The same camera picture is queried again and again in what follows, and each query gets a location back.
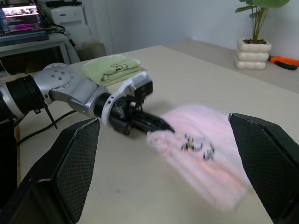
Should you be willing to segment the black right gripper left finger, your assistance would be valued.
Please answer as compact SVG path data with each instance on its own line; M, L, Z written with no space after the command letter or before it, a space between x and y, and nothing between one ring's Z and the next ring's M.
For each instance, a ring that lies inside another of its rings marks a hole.
M64 129L0 211L0 224L76 224L92 182L100 120Z

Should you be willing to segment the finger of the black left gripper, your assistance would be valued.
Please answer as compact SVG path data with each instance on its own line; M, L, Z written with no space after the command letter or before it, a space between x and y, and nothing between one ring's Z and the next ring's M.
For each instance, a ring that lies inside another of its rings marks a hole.
M135 129L144 133L168 130L167 124L160 118L131 119L131 122Z
M143 133L155 131L171 131L175 133L173 127L164 119L146 112L136 114L136 128Z

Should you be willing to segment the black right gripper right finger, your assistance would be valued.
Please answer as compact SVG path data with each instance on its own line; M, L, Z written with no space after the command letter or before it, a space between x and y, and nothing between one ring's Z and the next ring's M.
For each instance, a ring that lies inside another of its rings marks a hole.
M273 224L299 224L299 144L279 125L229 115L245 173Z

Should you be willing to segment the pink towel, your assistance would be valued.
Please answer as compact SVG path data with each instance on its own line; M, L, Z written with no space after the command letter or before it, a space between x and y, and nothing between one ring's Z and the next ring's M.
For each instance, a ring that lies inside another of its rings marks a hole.
M233 211L253 187L228 114L203 105L184 105L161 117L174 131L147 132L147 144L212 206Z

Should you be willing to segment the green folded towel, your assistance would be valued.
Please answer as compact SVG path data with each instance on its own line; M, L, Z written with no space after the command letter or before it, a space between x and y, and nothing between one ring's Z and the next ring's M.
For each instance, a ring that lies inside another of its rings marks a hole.
M83 74L97 85L111 86L143 71L141 63L123 55L100 57L82 66Z

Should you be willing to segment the cream bubble plant pot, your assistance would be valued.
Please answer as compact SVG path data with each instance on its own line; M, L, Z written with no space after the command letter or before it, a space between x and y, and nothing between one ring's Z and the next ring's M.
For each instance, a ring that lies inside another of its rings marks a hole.
M240 38L235 51L235 67L239 70L264 70L269 59L272 45L245 43L246 39Z

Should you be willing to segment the white printer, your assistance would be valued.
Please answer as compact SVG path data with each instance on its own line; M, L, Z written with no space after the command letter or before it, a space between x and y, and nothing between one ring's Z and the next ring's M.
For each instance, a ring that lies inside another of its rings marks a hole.
M82 6L56 7L50 13L53 22L65 27L71 35L79 35L88 30Z

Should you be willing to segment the grey side desk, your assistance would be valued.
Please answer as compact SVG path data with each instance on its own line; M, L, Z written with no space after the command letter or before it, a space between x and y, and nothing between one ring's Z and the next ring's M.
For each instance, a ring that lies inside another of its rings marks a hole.
M50 34L49 39L0 47L0 71L11 75L31 73L51 63L80 62L76 49L63 34Z

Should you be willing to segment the black flat device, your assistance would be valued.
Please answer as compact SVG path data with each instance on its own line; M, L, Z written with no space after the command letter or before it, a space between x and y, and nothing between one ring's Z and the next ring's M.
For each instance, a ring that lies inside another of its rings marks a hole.
M68 7L68 6L81 6L82 2L77 0L55 0L55 1L47 1L46 6L49 8L56 7Z

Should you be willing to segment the open laptop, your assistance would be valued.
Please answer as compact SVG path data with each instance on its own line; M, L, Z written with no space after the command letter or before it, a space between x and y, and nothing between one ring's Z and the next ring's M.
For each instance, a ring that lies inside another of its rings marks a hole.
M35 3L0 5L0 47L48 39Z

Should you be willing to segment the green leafy plant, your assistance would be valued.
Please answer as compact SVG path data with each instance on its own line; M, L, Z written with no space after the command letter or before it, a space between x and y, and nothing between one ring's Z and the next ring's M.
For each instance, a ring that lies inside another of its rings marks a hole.
M260 39L259 34L264 21L267 17L270 8L284 7L290 0L239 0L246 4L246 6L239 7L235 13L244 11L251 11L249 14L252 20L252 37L244 39L242 42L245 44L267 44L266 40Z

